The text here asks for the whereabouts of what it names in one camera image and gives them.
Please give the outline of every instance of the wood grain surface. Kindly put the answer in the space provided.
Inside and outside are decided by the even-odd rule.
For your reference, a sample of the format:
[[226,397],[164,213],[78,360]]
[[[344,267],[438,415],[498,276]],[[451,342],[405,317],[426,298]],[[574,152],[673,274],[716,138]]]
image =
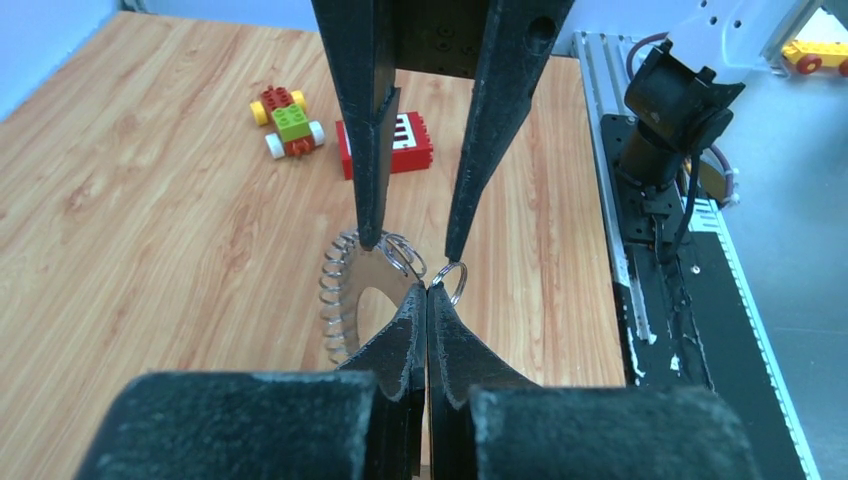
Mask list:
[[[618,385],[579,72],[549,63],[483,197],[458,311],[537,382]],[[313,155],[271,160],[248,108],[271,83],[302,89],[324,125]],[[397,83],[435,161],[392,176],[386,228],[435,272],[472,83]],[[148,371],[331,368],[317,280],[354,225],[339,118],[317,34],[123,13],[0,126],[0,477],[71,477]]]

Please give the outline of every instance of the yellow lego brick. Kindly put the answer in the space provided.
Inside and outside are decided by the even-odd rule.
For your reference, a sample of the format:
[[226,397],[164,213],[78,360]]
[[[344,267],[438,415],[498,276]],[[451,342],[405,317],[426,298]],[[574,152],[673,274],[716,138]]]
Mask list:
[[848,44],[793,40],[783,47],[782,53],[792,63],[797,63],[807,55],[816,55],[822,59],[822,66],[838,67],[848,59]]
[[262,102],[251,102],[250,111],[253,112],[253,120],[260,127],[268,123],[268,115],[265,113],[265,107]]

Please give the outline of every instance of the keyring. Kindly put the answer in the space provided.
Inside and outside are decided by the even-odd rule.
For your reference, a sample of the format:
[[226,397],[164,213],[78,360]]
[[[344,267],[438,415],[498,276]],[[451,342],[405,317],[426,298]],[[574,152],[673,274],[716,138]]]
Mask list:
[[468,282],[468,267],[462,262],[449,263],[439,270],[439,273],[433,277],[433,282],[430,283],[431,287],[443,283],[442,281],[445,279],[445,276],[456,267],[459,267],[459,283],[456,284],[456,290],[454,290],[451,296],[451,305],[454,307],[459,303],[459,299],[462,298],[462,291],[465,290],[465,284]]

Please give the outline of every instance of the white robot part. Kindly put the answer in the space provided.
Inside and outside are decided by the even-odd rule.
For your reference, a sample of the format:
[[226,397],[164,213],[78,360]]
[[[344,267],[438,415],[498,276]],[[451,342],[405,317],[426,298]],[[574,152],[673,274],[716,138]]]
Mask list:
[[690,0],[692,15],[669,31],[671,55],[699,72],[716,72],[713,83],[742,82],[764,53],[787,41],[810,4],[820,0]]

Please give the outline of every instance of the coiled spring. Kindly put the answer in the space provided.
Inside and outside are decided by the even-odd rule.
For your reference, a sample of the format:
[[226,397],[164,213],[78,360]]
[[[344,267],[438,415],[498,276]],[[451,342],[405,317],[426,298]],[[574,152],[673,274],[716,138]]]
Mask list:
[[427,264],[397,233],[383,232],[377,248],[365,252],[355,230],[339,234],[324,259],[318,296],[324,304],[324,346],[330,361],[341,363],[361,346],[356,315],[365,288],[377,288],[400,305],[409,286],[427,273]]

